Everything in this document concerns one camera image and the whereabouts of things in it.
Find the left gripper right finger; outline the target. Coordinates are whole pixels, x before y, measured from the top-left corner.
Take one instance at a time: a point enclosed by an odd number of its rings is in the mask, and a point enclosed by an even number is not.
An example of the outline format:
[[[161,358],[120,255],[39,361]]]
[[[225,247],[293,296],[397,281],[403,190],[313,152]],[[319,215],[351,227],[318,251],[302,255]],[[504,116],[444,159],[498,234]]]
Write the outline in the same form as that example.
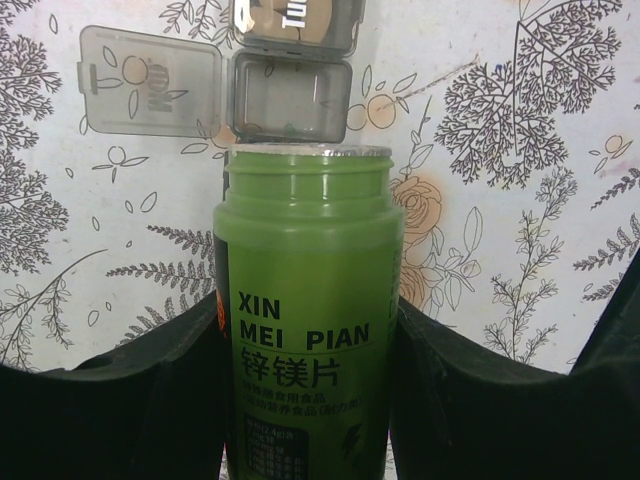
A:
[[[402,302],[392,379],[401,479],[635,479],[639,266],[568,374],[500,356]]]

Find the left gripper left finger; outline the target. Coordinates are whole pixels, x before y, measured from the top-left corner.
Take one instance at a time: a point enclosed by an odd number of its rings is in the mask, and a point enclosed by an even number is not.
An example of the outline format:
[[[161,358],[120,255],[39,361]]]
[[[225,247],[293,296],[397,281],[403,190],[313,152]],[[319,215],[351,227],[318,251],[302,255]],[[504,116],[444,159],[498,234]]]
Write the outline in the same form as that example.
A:
[[[216,297],[72,370],[1,369],[4,479],[216,479]]]

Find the green pill bottle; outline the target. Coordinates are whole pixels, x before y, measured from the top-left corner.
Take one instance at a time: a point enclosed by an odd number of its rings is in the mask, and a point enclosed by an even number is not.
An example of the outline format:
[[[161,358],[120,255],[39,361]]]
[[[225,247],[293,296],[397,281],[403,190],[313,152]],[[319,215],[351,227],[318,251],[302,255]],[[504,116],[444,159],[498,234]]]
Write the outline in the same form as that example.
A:
[[[380,479],[404,214],[384,147],[240,144],[213,214],[232,479]]]

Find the grey weekly pill organizer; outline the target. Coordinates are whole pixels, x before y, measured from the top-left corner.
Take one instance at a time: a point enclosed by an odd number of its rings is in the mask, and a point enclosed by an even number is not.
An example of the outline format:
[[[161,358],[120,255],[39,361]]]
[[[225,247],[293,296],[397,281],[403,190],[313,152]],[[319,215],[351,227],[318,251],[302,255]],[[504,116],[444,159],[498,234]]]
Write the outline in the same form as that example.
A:
[[[346,134],[361,1],[176,1],[162,35],[79,36],[78,88],[103,134],[338,143]]]

